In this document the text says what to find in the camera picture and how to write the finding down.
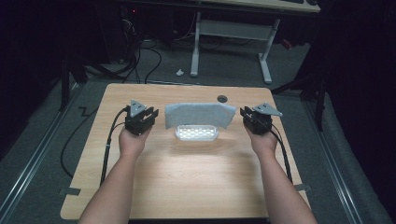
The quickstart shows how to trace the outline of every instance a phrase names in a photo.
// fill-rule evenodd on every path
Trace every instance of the handheld controller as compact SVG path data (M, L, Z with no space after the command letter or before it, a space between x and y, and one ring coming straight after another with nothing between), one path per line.
M125 117L125 129L134 135L140 135L155 123L158 117L158 109L154 111L154 107L146 109L145 105L135 100L131 100L131 106Z
M245 106L245 110L240 108L240 114L244 117L244 124L247 128L258 135L268 133L272 129L272 115L283 116L282 113L267 103L256 105L253 109L247 106Z

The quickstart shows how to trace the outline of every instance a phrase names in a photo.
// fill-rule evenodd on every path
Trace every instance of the person's right hand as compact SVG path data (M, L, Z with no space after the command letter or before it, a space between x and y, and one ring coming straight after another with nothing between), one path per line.
M270 132L263 135L254 134L246 126L247 134L251 140L251 146L259 159L262 156L275 156L277 140Z

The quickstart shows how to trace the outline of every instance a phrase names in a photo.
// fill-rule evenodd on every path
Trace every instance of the hand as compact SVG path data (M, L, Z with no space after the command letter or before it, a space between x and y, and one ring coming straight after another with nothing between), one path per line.
M251 132L247 126L245 126L245 129L250 137L251 146L259 159L262 156L268 156L267 154L275 156L277 140L272 133L268 132L263 135L258 135Z
M131 157L135 161L145 148L146 139L149 136L151 128L140 135L134 135L128 130L122 128L119 136L120 157Z

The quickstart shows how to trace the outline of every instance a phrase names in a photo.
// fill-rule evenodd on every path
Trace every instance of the paper towel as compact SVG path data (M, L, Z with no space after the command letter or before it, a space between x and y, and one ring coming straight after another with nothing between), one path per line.
M221 103L180 103L165 107L165 128L178 125L213 125L227 129L236 107Z

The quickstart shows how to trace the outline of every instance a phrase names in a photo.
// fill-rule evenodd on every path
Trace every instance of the wooden table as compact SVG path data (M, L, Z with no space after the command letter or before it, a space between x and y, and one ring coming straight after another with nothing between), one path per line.
M182 142L175 129L165 130L164 107L176 103L215 103L219 95L238 108L232 123L213 142ZM251 149L239 107L264 102L275 106L264 88L108 85L92 125L70 188L81 189L78 196L67 195L61 216L79 219L83 209L99 188L106 138L116 114L131 99L160 109L147 143L139 158L134 201L130 218L236 218L268 217L259 161ZM274 117L286 150L295 185L301 184L287 136L280 118ZM118 134L113 133L108 169L119 156ZM276 157L283 166L280 147Z

